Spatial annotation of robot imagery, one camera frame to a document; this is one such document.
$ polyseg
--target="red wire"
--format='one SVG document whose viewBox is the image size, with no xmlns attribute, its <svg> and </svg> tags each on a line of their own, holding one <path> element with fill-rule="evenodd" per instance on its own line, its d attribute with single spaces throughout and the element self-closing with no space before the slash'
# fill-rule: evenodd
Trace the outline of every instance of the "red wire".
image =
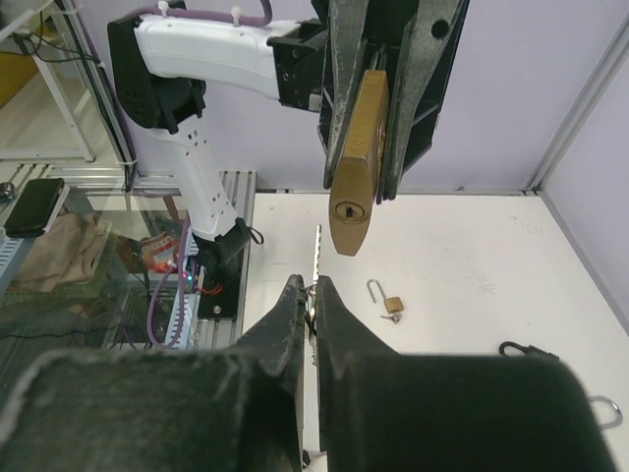
<svg viewBox="0 0 629 472">
<path fill-rule="evenodd" d="M 204 293 L 205 295 L 218 295 L 220 292 L 223 291 L 223 286 L 219 284 L 216 287 L 212 288 L 211 290 L 205 290 L 204 288 L 199 288 L 199 291 L 201 293 Z"/>
</svg>

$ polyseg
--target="aluminum frame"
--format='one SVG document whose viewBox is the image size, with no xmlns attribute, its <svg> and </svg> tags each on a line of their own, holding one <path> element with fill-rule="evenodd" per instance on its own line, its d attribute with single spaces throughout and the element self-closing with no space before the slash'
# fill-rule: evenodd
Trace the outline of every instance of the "aluminum frame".
<svg viewBox="0 0 629 472">
<path fill-rule="evenodd" d="M 242 216 L 248 225 L 254 218 L 254 200 L 256 196 L 257 175 L 255 172 L 222 172 L 221 180 L 228 198 L 234 209 Z M 199 249 L 194 240 L 189 238 L 187 254 L 194 255 Z M 184 330 L 180 340 L 175 344 L 176 349 L 220 349 L 233 344 L 243 333 L 243 321 L 245 315 L 245 291 L 247 289 L 247 275 L 249 272 L 249 246 L 243 255 L 243 270 L 240 279 L 240 291 L 238 298 L 238 314 L 234 321 L 231 320 L 199 320 L 197 311 L 200 304 L 200 295 L 187 295 L 185 299 Z M 170 317 L 167 336 L 172 336 L 175 323 L 179 320 L 179 298 L 176 298 Z"/>
<path fill-rule="evenodd" d="M 65 11 L 77 12 L 77 5 L 73 0 L 59 1 Z M 58 21 L 57 18 L 55 18 L 55 25 L 59 31 L 66 33 L 64 34 L 64 39 L 68 44 L 71 45 L 74 50 L 94 53 L 95 51 L 91 51 L 89 47 L 89 41 L 87 40 L 78 15 L 65 15 L 64 18 L 66 20 L 65 22 Z M 111 123 L 111 128 L 104 125 L 104 123 L 103 126 L 109 140 L 112 143 L 117 143 L 117 146 L 113 146 L 113 148 L 118 160 L 121 162 L 134 162 L 135 159 L 123 130 L 124 125 L 120 122 L 118 114 L 116 113 L 116 105 L 109 90 L 109 86 L 105 83 L 105 79 L 103 79 L 95 63 L 92 61 L 82 61 L 81 65 L 82 67 L 78 69 L 84 84 L 87 89 L 89 89 L 92 96 L 100 97 L 103 108 Z"/>
<path fill-rule="evenodd" d="M 629 57 L 629 15 L 607 47 L 572 108 L 527 182 L 524 190 L 540 190 L 597 108 L 600 98 Z"/>
<path fill-rule="evenodd" d="M 55 0 L 45 0 L 41 2 L 41 5 L 37 8 L 28 8 L 21 15 L 15 18 L 11 23 L 0 29 L 0 42 L 4 41 L 13 32 L 20 28 L 25 22 L 30 20 L 34 15 L 43 11 L 49 5 L 54 3 Z"/>
<path fill-rule="evenodd" d="M 36 14 L 33 10 L 27 10 L 20 19 L 22 22 L 27 21 Z M 48 148 L 4 148 L 0 149 L 0 159 L 6 160 L 28 160 L 28 159 L 54 159 L 81 157 L 86 162 L 94 162 L 95 156 L 90 148 L 89 140 L 86 133 L 82 130 L 80 115 L 89 100 L 89 92 L 82 96 L 74 110 L 68 106 L 68 97 L 66 96 L 62 85 L 60 84 L 54 68 L 48 62 L 42 61 L 37 56 L 32 57 L 39 74 L 43 78 L 52 98 L 54 99 L 66 125 L 70 131 L 70 135 L 74 141 L 75 147 L 64 149 L 48 149 Z"/>
</svg>

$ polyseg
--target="white wall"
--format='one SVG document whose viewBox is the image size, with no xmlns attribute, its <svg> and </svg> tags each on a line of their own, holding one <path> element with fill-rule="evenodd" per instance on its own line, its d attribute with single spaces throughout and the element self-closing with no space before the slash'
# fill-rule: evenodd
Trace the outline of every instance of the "white wall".
<svg viewBox="0 0 629 472">
<path fill-rule="evenodd" d="M 314 16 L 308 0 L 271 0 L 277 19 Z M 154 0 L 82 0 L 86 28 L 109 62 L 106 24 Z M 189 0 L 229 11 L 230 0 Z M 243 0 L 248 14 L 257 0 Z M 472 0 L 435 146 L 406 191 L 519 190 L 629 12 L 629 0 Z M 225 169 L 253 169 L 266 186 L 318 190 L 323 154 L 316 117 L 253 93 L 208 85 L 204 121 Z M 132 126 L 142 169 L 168 156 Z"/>
<path fill-rule="evenodd" d="M 625 317 L 629 317 L 628 181 L 629 61 L 625 61 L 544 185 Z"/>
</svg>

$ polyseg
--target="white table surface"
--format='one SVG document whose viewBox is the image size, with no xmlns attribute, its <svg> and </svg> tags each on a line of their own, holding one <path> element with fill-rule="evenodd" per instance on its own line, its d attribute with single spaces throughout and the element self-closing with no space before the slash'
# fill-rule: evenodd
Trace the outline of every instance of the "white table surface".
<svg viewBox="0 0 629 472">
<path fill-rule="evenodd" d="M 345 305 L 403 353 L 495 354 L 504 340 L 533 344 L 567 363 L 588 395 L 629 411 L 629 336 L 537 197 L 401 196 L 374 210 L 355 258 L 338 256 L 327 228 L 327 195 L 260 194 L 244 330 L 275 304 L 288 276 L 312 282 L 315 226 L 323 225 L 320 273 Z M 379 316 L 366 282 L 402 298 L 400 324 Z M 307 349 L 306 449 L 317 449 L 315 368 Z M 629 471 L 629 420 L 603 433 Z M 325 459 L 313 471 L 326 470 Z"/>
</svg>

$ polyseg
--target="cable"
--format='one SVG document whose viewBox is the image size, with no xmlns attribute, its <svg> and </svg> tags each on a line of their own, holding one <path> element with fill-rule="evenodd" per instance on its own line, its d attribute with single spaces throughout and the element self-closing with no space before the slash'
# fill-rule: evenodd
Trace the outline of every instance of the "cable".
<svg viewBox="0 0 629 472">
<path fill-rule="evenodd" d="M 138 347 L 136 347 L 136 345 L 134 344 L 133 339 L 132 339 L 133 337 L 131 336 L 131 333 L 130 333 L 130 329 L 133 327 L 133 325 L 131 324 L 131 320 L 128 319 L 125 316 L 125 313 L 120 309 L 120 307 L 117 307 L 116 305 L 109 305 L 103 299 L 100 299 L 100 301 L 105 305 L 105 308 L 108 308 L 110 310 L 110 312 L 113 312 L 113 313 L 117 312 L 118 318 L 123 322 L 123 323 L 120 323 L 120 328 L 121 328 L 121 331 L 122 331 L 122 334 L 123 334 L 123 336 L 122 336 L 123 339 L 120 341 L 120 344 L 122 345 L 124 343 L 124 341 L 126 340 L 127 344 L 129 344 L 129 346 L 133 350 L 137 351 Z M 107 315 L 107 314 L 100 315 L 100 316 L 98 316 L 98 317 L 96 317 L 96 318 L 94 318 L 92 320 L 89 320 L 88 322 L 92 323 L 92 322 L 94 322 L 95 320 L 98 320 L 99 318 L 101 318 L 104 315 Z"/>
<path fill-rule="evenodd" d="M 249 226 L 247 229 L 249 229 L 249 236 L 252 238 L 252 241 L 254 241 L 259 246 L 264 244 L 264 235 L 262 233 L 257 231 L 252 226 Z"/>
<path fill-rule="evenodd" d="M 109 327 L 95 327 L 93 329 L 72 329 L 70 331 L 67 332 L 61 332 L 61 333 L 57 333 L 57 332 L 45 332 L 44 334 L 36 334 L 33 336 L 24 336 L 21 334 L 6 334 L 4 336 L 0 336 L 0 340 L 2 339 L 8 339 L 10 337 L 14 338 L 14 339 L 39 339 L 40 337 L 66 337 L 66 336 L 71 336 L 73 334 L 82 334 L 82 335 L 86 335 L 86 334 L 92 334 L 93 332 L 99 332 L 99 331 L 110 331 L 112 329 L 116 329 L 120 326 L 124 326 L 122 323 L 118 323 L 115 324 L 113 326 L 109 326 Z"/>
<path fill-rule="evenodd" d="M 34 53 L 39 53 L 39 49 L 41 48 L 41 42 L 43 40 L 43 10 L 39 12 L 39 32 L 41 32 L 41 36 L 39 37 L 39 42 L 37 43 L 37 48 L 33 49 Z"/>
<path fill-rule="evenodd" d="M 100 61 L 98 59 L 96 59 L 94 56 L 92 56 L 91 54 L 85 54 L 81 51 L 74 51 L 72 49 L 68 49 L 67 47 L 63 47 L 63 46 L 59 46 L 57 44 L 53 44 L 52 42 L 50 42 L 48 39 L 46 39 L 43 36 L 40 36 L 39 34 L 37 34 L 36 32 L 32 32 L 31 33 L 34 36 L 37 36 L 39 38 L 40 41 L 45 42 L 46 44 L 48 44 L 50 47 L 52 47 L 53 49 L 57 49 L 59 51 L 63 51 L 63 52 L 69 52 L 71 54 L 77 54 L 79 57 L 77 59 L 86 59 L 89 61 L 93 61 L 95 63 L 100 63 Z"/>
<path fill-rule="evenodd" d="M 132 275 L 133 277 L 135 277 L 135 278 L 138 280 L 138 282 L 139 282 L 139 283 L 141 283 L 142 285 L 144 285 L 144 280 L 142 280 L 141 278 L 139 278 L 139 277 L 138 277 L 138 275 L 137 275 L 136 273 L 131 272 L 131 275 Z"/>
<path fill-rule="evenodd" d="M 232 13 L 208 12 L 205 10 L 184 10 L 183 8 L 167 8 L 163 12 L 158 7 L 138 8 L 129 14 L 130 17 L 139 17 L 140 15 L 165 15 L 173 18 L 187 18 L 191 20 L 209 20 L 211 22 L 231 23 L 236 26 L 262 28 L 267 26 L 273 20 L 273 9 L 270 0 L 259 1 L 264 16 L 262 17 L 243 17 L 240 15 L 240 9 L 233 9 Z"/>
<path fill-rule="evenodd" d="M 155 305 L 157 304 L 157 299 L 159 298 L 159 291 L 161 290 L 162 285 L 166 282 L 168 276 L 175 271 L 174 265 L 171 263 L 166 270 L 166 273 L 161 277 L 157 287 L 155 287 L 155 291 L 153 292 L 153 296 L 150 297 L 150 305 L 148 306 L 148 313 L 146 314 L 146 332 L 148 333 L 148 338 L 153 346 L 169 349 L 174 347 L 175 344 L 179 341 L 181 337 L 181 333 L 184 329 L 184 319 L 186 315 L 186 304 L 185 304 L 185 290 L 186 285 L 184 282 L 184 277 L 182 276 L 184 273 L 184 258 L 186 254 L 186 241 L 188 239 L 188 230 L 190 229 L 190 214 L 186 214 L 186 220 L 184 221 L 184 226 L 181 230 L 181 237 L 179 238 L 179 252 L 177 257 L 177 293 L 179 297 L 179 319 L 177 320 L 177 327 L 175 328 L 175 332 L 173 334 L 173 338 L 168 342 L 168 344 L 162 344 L 155 337 L 155 333 L 153 332 L 153 315 L 155 313 Z"/>
<path fill-rule="evenodd" d="M 222 291 L 223 291 L 223 286 L 221 284 L 216 285 L 216 287 L 214 287 L 211 290 L 206 290 L 204 288 L 199 287 L 199 292 L 205 295 L 216 296 Z"/>
</svg>

